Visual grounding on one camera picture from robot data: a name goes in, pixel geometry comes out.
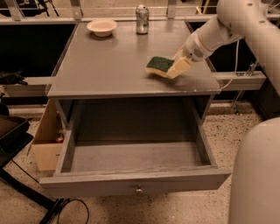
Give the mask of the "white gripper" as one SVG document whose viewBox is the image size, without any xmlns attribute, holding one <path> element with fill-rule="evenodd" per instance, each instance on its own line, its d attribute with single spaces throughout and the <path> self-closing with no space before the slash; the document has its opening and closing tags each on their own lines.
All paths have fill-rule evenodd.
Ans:
<svg viewBox="0 0 280 224">
<path fill-rule="evenodd" d="M 185 44 L 182 45 L 171 58 L 175 61 L 168 69 L 166 75 L 168 78 L 174 79 L 191 67 L 191 63 L 188 58 L 194 62 L 201 62 L 212 54 L 213 52 L 205 48 L 200 42 L 199 34 L 195 31 L 187 38 Z"/>
</svg>

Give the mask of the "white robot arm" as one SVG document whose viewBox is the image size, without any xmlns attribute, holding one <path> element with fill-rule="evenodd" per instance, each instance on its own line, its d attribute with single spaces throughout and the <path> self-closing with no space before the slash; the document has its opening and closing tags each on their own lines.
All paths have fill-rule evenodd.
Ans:
<svg viewBox="0 0 280 224">
<path fill-rule="evenodd" d="M 280 92 L 280 30 L 266 18 L 259 0 L 219 0 L 217 15 L 194 32 L 173 57 L 167 76 L 182 74 L 194 53 L 209 57 L 218 47 L 244 37 Z M 280 224 L 280 118 L 257 124 L 241 142 L 234 161 L 228 224 Z"/>
</svg>

